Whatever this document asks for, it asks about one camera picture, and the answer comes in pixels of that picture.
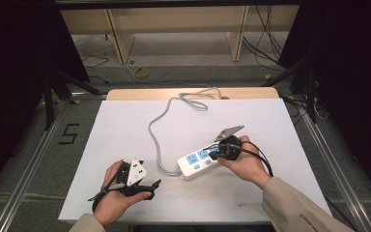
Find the beige sleeve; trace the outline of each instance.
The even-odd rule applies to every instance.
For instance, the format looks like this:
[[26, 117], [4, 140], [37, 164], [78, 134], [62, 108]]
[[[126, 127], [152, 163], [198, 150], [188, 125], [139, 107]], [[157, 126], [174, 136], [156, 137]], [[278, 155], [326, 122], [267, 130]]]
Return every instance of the beige sleeve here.
[[103, 226], [90, 214], [84, 214], [74, 224], [70, 232], [105, 232]]
[[262, 206], [276, 231], [353, 231], [278, 178], [265, 185]]

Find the white power strip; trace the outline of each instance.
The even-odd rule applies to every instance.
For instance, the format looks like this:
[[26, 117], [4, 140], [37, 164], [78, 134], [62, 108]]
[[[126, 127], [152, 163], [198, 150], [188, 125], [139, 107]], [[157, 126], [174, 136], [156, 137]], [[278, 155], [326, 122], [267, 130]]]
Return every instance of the white power strip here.
[[216, 143], [190, 153], [177, 160], [177, 163], [179, 164], [180, 169], [182, 169], [183, 172], [183, 175], [180, 176], [182, 179], [188, 180], [191, 177], [194, 177], [197, 174], [200, 174], [203, 171], [206, 171], [211, 167], [218, 165], [218, 162], [216, 160], [212, 160], [209, 156], [210, 152], [218, 150], [218, 147], [213, 145], [216, 145]]

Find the person's right hand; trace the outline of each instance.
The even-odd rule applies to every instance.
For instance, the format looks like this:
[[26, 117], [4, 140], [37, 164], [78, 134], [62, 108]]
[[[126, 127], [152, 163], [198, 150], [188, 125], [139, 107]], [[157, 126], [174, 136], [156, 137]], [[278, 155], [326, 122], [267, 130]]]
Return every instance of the person's right hand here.
[[[249, 142], [248, 136], [244, 135], [240, 137], [240, 141], [243, 143], [244, 149], [258, 154], [258, 149], [252, 144], [247, 143]], [[241, 179], [254, 183], [260, 189], [263, 189], [265, 184], [271, 179], [261, 160], [246, 152], [241, 152], [237, 160], [218, 159], [218, 162], [228, 167]]]

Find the person's left hand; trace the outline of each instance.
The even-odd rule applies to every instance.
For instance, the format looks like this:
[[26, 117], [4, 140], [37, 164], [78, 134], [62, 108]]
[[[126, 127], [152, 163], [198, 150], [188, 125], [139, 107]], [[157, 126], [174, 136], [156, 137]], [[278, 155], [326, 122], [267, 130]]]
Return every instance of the person's left hand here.
[[[113, 175], [119, 170], [120, 166], [124, 162], [122, 160], [114, 162], [109, 168], [107, 168], [106, 175], [104, 176], [104, 182], [102, 188], [104, 188], [113, 177]], [[119, 219], [125, 210], [131, 205], [140, 202], [151, 195], [150, 192], [143, 191], [135, 194], [134, 196], [123, 196], [119, 191], [112, 190], [108, 192], [104, 198], [101, 199], [98, 206], [96, 207], [93, 216], [100, 222], [105, 228], [110, 223]]]

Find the hand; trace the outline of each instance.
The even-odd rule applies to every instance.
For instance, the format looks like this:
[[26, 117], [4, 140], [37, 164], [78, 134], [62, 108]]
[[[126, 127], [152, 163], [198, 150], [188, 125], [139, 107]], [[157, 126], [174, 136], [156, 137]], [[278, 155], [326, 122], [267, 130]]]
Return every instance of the hand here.
[[[117, 161], [107, 168], [106, 175], [104, 176], [104, 182], [102, 188], [104, 188], [117, 172], [123, 161]], [[143, 191], [135, 194], [134, 196], [123, 196], [119, 191], [112, 190], [108, 192], [104, 198], [101, 199], [99, 205], [96, 207], [93, 216], [100, 222], [105, 228], [110, 223], [119, 219], [125, 210], [131, 205], [142, 201], [151, 195], [150, 192]]]
[[[259, 151], [255, 146], [246, 143], [249, 142], [248, 136], [240, 137], [240, 141], [243, 143], [244, 149], [258, 154]], [[228, 167], [241, 179], [254, 183], [260, 189], [263, 189], [265, 184], [271, 179], [261, 160], [246, 152], [241, 152], [237, 160], [218, 159], [218, 162]]]

